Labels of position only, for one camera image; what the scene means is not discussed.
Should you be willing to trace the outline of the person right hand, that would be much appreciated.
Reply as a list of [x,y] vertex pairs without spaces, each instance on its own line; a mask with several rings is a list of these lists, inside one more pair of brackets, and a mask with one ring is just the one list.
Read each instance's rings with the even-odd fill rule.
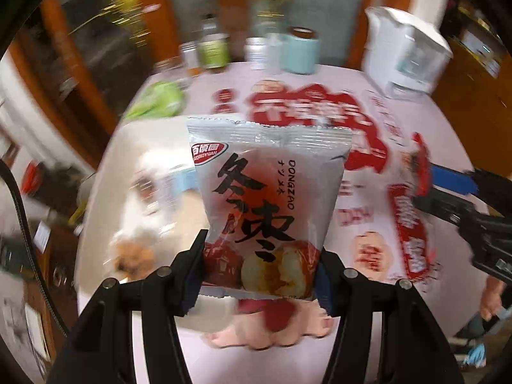
[[480,303],[480,315],[484,321],[490,321],[493,316],[497,316],[501,311],[501,294],[506,285],[503,281],[488,276],[484,292]]

